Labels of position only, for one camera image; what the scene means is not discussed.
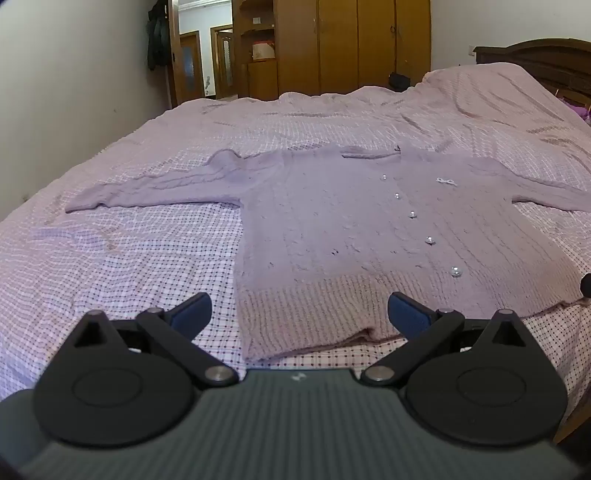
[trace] black bag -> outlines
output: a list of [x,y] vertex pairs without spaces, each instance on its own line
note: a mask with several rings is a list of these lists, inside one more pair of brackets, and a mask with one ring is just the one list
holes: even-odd
[[399,73],[391,73],[388,78],[390,89],[394,92],[403,92],[410,88],[410,78],[400,75]]

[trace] lavender cardigan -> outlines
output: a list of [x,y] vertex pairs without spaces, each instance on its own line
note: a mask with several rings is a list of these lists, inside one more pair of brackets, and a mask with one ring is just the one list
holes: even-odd
[[247,359],[391,338],[395,290],[472,317],[529,316],[581,296],[572,262],[511,203],[591,212],[591,194],[491,158],[222,150],[190,171],[95,186],[67,211],[187,202],[242,208],[235,287]]

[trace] wooden headboard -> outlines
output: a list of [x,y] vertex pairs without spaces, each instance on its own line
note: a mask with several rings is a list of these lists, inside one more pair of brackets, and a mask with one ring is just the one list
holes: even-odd
[[591,106],[590,42],[542,38],[506,48],[476,47],[475,52],[477,63],[515,63],[558,97]]

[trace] sweater sleeve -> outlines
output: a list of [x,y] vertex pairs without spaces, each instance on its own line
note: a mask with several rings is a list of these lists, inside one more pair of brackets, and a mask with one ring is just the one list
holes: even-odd
[[66,213],[106,207],[147,207],[175,203],[228,202],[241,205],[243,196],[282,167],[273,153],[240,158],[232,150],[213,154],[189,171],[171,171],[121,184],[95,185],[75,197]]
[[564,183],[532,179],[502,167],[503,193],[510,202],[534,202],[567,212],[591,212],[591,193]]

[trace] pink checkered bed sheet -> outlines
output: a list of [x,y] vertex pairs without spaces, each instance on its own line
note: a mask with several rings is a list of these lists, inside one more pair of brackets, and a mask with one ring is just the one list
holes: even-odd
[[[431,72],[404,93],[365,87],[313,98],[288,93],[275,102],[185,103],[74,167],[0,223],[0,398],[34,385],[87,310],[130,318],[198,291],[211,295],[213,317],[195,343],[242,374],[261,366],[359,371],[402,345],[394,339],[247,364],[232,286],[242,233],[236,207],[63,211],[96,183],[187,170],[220,148],[248,155],[328,143],[384,149],[401,141],[494,157],[517,173],[591,191],[591,129],[510,64]],[[590,214],[531,203],[516,208],[581,275],[591,271]],[[571,410],[591,380],[591,307],[557,306],[525,322],[563,377]]]

